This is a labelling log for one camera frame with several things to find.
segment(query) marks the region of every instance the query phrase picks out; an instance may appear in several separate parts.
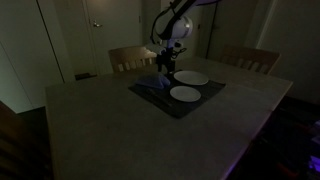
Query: dining table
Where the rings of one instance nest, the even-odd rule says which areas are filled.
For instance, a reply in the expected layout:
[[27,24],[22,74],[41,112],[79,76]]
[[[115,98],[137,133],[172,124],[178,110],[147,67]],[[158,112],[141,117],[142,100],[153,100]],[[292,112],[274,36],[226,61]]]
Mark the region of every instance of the dining table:
[[128,89],[156,65],[47,87],[55,179],[226,179],[292,86],[199,57],[176,69],[226,85],[182,118]]

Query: white plate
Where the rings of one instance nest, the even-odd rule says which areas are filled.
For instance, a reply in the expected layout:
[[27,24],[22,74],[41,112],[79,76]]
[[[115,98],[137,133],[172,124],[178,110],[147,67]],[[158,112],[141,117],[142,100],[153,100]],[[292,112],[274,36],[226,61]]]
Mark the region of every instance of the white plate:
[[209,81],[208,76],[195,71],[179,71],[174,73],[173,77],[189,85],[204,85]]
[[183,102],[194,102],[201,98],[198,90],[187,86],[176,86],[170,90],[170,95]]

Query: wooden chair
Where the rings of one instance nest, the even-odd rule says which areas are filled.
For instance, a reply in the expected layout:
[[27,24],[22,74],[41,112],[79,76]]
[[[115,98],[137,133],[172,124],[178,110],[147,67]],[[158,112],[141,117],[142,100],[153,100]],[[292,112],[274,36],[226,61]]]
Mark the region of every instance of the wooden chair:
[[122,72],[154,64],[157,54],[143,46],[132,46],[112,49],[109,57],[113,71]]
[[219,61],[250,71],[270,74],[280,56],[280,53],[226,45]]
[[52,178],[49,147],[39,143],[24,121],[1,101],[0,177]]

